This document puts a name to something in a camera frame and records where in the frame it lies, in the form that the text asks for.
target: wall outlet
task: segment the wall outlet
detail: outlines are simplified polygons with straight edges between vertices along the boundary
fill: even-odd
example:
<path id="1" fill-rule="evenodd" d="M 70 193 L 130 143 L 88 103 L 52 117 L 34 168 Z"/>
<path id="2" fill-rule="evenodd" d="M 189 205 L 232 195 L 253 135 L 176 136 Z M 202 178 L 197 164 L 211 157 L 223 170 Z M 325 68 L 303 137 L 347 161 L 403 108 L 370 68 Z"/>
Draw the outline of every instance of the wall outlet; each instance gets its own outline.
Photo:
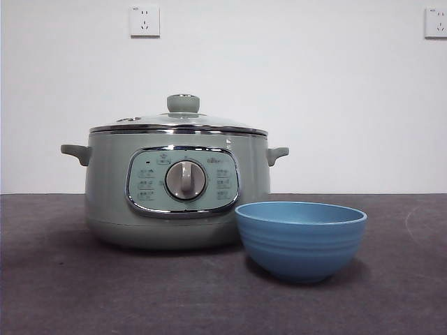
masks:
<path id="1" fill-rule="evenodd" d="M 447 38 L 447 8 L 425 9 L 425 38 Z"/>
<path id="2" fill-rule="evenodd" d="M 157 5 L 129 8 L 131 37 L 160 36 L 160 7 Z"/>

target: blue bowl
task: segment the blue bowl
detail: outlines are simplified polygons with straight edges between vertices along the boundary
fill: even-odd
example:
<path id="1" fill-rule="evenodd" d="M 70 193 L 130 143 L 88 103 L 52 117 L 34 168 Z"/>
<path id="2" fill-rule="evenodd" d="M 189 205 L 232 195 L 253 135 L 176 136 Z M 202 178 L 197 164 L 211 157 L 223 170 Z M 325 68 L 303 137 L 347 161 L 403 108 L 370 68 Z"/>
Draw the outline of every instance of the blue bowl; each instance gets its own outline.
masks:
<path id="1" fill-rule="evenodd" d="M 255 202 L 236 208 L 247 253 L 277 278 L 315 283 L 349 263 L 367 215 L 314 202 Z"/>

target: brand logo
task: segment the brand logo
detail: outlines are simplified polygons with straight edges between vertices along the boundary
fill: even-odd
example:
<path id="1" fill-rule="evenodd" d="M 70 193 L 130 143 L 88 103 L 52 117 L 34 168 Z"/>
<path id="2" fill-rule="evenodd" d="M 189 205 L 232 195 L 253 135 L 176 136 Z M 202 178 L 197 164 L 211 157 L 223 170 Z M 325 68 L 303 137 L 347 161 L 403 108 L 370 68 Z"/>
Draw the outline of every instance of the brand logo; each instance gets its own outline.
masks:
<path id="1" fill-rule="evenodd" d="M 211 158 L 209 158 L 207 160 L 207 162 L 213 164 L 213 163 L 220 163 L 221 160 L 220 159 L 215 159 L 214 157 L 211 157 Z"/>

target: lid handle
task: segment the lid handle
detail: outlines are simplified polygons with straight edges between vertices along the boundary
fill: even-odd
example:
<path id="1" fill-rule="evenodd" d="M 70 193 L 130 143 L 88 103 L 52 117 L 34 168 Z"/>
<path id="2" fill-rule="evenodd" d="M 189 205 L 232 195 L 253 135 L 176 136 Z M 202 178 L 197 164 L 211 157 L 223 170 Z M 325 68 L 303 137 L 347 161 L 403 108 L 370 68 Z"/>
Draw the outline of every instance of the lid handle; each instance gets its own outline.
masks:
<path id="1" fill-rule="evenodd" d="M 171 113 L 197 113 L 200 107 L 198 96 L 175 94 L 168 97 L 168 109 Z"/>

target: metal lid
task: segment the metal lid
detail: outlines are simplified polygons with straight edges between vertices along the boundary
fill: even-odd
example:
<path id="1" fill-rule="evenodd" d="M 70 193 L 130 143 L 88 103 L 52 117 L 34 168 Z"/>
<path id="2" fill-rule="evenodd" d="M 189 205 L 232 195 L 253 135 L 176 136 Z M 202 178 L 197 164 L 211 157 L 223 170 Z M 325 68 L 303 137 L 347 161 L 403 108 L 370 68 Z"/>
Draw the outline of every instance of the metal lid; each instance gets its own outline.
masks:
<path id="1" fill-rule="evenodd" d="M 168 97 L 168 113 L 147 117 L 129 117 L 113 124 L 90 129 L 90 133 L 101 131 L 223 131 L 267 136 L 266 131 L 251 128 L 245 124 L 220 117 L 198 113 L 200 99 L 191 94 L 176 94 Z"/>

